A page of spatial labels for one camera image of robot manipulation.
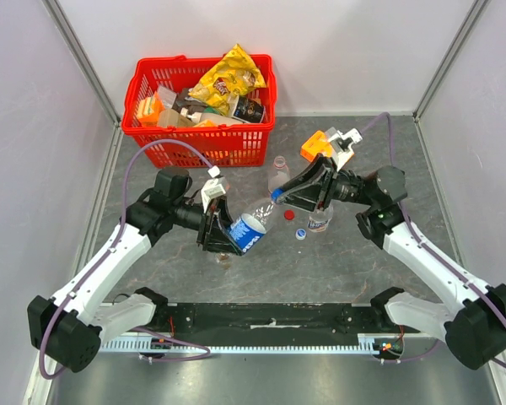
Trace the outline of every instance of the red bottle cap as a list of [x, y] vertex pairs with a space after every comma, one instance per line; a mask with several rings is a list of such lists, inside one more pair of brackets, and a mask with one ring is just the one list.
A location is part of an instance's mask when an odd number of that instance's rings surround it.
[[288, 209], [287, 211], [285, 211], [283, 216], [287, 221], [292, 221], [294, 219], [294, 211], [292, 209]]

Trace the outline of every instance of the blue bottle cap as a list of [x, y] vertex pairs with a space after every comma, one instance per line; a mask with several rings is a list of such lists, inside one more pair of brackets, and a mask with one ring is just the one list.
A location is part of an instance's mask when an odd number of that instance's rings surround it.
[[304, 240], [306, 235], [305, 229], [300, 228], [296, 230], [296, 239]]
[[272, 195], [271, 195], [271, 197], [272, 197], [272, 201], [274, 201], [274, 202], [275, 202], [275, 201], [277, 200], [277, 198], [278, 198], [279, 196], [281, 196], [282, 194], [283, 194], [283, 190], [282, 190], [281, 188], [276, 188], [276, 189], [273, 191]]

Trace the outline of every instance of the white gear rack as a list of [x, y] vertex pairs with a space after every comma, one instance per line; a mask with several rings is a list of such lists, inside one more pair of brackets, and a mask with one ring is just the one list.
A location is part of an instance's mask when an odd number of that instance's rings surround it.
[[[173, 348], [150, 348], [151, 335], [122, 335], [100, 348], [100, 353], [204, 353], [199, 348], [176, 346]], [[374, 338], [359, 337], [356, 346], [212, 346], [213, 354], [379, 354], [373, 349]]]

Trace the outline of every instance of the gray stone tabletop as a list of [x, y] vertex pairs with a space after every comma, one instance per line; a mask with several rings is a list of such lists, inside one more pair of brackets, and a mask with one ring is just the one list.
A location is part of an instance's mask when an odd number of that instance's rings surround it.
[[[283, 155], [298, 174], [308, 162], [299, 155], [301, 144], [317, 130], [335, 127], [347, 131], [362, 128], [366, 116], [283, 117], [277, 119], [270, 135], [262, 167], [222, 168], [230, 182], [229, 210], [237, 217], [248, 203], [266, 197], [267, 169], [273, 159]], [[409, 197], [406, 205], [413, 221], [439, 248], [453, 256], [439, 202], [433, 189], [420, 141], [412, 118], [394, 117], [396, 161], [406, 172]], [[125, 137], [113, 175], [97, 248], [108, 239], [120, 216], [121, 181], [129, 159], [138, 150]], [[364, 134], [355, 148], [356, 155], [346, 168], [366, 175], [389, 164], [385, 122]], [[128, 183], [131, 203], [153, 186], [157, 169], [142, 156]], [[204, 169], [190, 170], [192, 190], [202, 186], [208, 176]], [[139, 259], [110, 293], [132, 293], [147, 286], [171, 301], [181, 302], [353, 302], [368, 303], [379, 292], [398, 286], [419, 298], [436, 300], [433, 292], [406, 266], [365, 240], [354, 215], [364, 207], [334, 202], [334, 218], [327, 231], [308, 233], [297, 240], [297, 228], [305, 228], [308, 213], [294, 210], [289, 222], [277, 225], [245, 256], [219, 261], [218, 255], [196, 245], [196, 233], [174, 228], [145, 256]]]

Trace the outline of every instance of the gray floor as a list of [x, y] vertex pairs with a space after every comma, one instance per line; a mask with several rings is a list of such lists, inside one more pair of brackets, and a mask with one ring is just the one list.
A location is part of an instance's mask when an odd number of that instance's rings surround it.
[[[431, 342], [406, 339], [410, 355]], [[154, 364], [135, 354], [100, 354], [53, 384], [49, 405], [499, 405], [487, 368], [458, 364], [443, 345], [426, 359], [381, 366], [371, 357], [225, 354]]]
[[[301, 144], [321, 129], [347, 131], [364, 127], [369, 117], [278, 118], [270, 136], [264, 167], [223, 168], [229, 179], [229, 209], [234, 217], [248, 203], [267, 195], [266, 170], [282, 154], [291, 174], [308, 162], [299, 155]], [[412, 219], [425, 235], [449, 254], [449, 238], [435, 196], [417, 132], [409, 116], [394, 117], [398, 166], [406, 172], [407, 206]], [[138, 150], [124, 138], [98, 234], [98, 248], [109, 237], [120, 212], [120, 188], [127, 162]], [[347, 168], [359, 174], [389, 163], [384, 122], [366, 133], [355, 148]], [[137, 161], [128, 183], [129, 203], [153, 185], [157, 170], [146, 157]], [[191, 170], [193, 189], [207, 179], [205, 170]], [[280, 222], [254, 249], [243, 257], [218, 263], [216, 256], [195, 243], [187, 229], [173, 229], [126, 273], [111, 292], [131, 293], [142, 286], [173, 301], [194, 302], [356, 302], [369, 299], [392, 285], [420, 298], [435, 300], [433, 292], [408, 268], [365, 240], [354, 214], [364, 210], [354, 204], [335, 202], [334, 219], [322, 234], [309, 233], [296, 240], [294, 232], [304, 228], [307, 213], [297, 213], [293, 222]]]

